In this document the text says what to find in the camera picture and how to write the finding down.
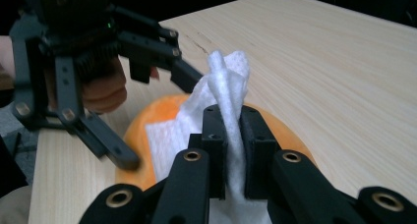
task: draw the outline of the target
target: light wood tabletop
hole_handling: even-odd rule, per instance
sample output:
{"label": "light wood tabletop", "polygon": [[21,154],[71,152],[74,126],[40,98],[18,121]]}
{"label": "light wood tabletop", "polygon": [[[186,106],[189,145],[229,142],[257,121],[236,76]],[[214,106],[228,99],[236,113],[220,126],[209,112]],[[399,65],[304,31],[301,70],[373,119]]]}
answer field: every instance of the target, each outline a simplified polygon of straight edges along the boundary
{"label": "light wood tabletop", "polygon": [[[202,73],[212,51],[245,51],[246,101],[286,124],[337,189],[382,186],[417,203],[417,29],[315,0],[239,0],[161,25],[179,31],[183,58]],[[101,117],[123,137],[149,103],[181,92],[169,77],[128,81],[127,101]],[[78,138],[42,130],[30,223],[78,223],[114,179],[112,162]]]}

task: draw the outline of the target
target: white cloth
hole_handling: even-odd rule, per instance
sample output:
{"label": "white cloth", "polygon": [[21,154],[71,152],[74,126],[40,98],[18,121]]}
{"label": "white cloth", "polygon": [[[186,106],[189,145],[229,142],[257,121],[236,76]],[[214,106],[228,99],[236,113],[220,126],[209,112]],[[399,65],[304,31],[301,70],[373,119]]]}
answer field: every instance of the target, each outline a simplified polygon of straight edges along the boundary
{"label": "white cloth", "polygon": [[166,178],[175,155],[188,147],[190,134],[200,134],[204,109],[218,104],[227,138],[226,199],[211,199],[209,223],[270,223],[267,202],[246,200],[245,154],[238,120],[247,93],[250,69],[245,53],[225,57],[220,51],[208,56],[210,72],[195,86],[174,120],[146,125],[157,181]]}

